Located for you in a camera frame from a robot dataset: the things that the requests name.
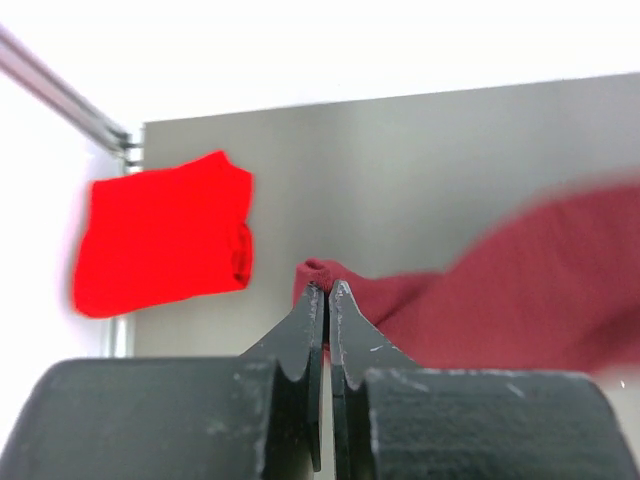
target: crumpled maroon cloth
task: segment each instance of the crumpled maroon cloth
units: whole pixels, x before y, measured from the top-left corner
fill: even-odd
[[[640,180],[530,208],[445,272],[370,279],[309,259],[297,267],[294,301],[307,283],[329,292],[337,279],[424,367],[593,373],[637,364]]]

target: metal frame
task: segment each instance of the metal frame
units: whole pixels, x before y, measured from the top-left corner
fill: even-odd
[[[51,71],[0,24],[0,72],[57,112],[83,135],[109,152],[120,164],[122,175],[141,170],[139,144],[107,115],[93,106]],[[133,355],[133,324],[129,315],[106,320],[102,352],[105,357]]]

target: red cloth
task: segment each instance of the red cloth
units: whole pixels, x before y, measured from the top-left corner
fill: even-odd
[[[252,175],[223,152],[94,182],[73,275],[75,308],[96,318],[245,288]]]
[[[433,368],[594,372],[640,362],[640,185],[532,208],[479,241],[444,274],[363,278],[337,262],[297,268],[349,282],[365,317]]]

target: cloth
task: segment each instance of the cloth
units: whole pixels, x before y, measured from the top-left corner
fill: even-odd
[[[640,361],[640,182],[528,209],[445,272],[363,278],[338,262],[298,266],[351,286],[363,315],[424,367],[595,372]]]
[[[93,182],[72,280],[75,308],[103,318],[245,288],[252,175],[214,152]]]

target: gray surface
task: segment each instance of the gray surface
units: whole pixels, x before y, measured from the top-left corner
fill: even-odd
[[[537,189],[640,165],[639,125],[640,75],[150,123],[147,169],[224,149],[255,174],[255,268],[246,291],[139,312],[136,353],[240,353],[286,315],[310,256],[444,266]]]

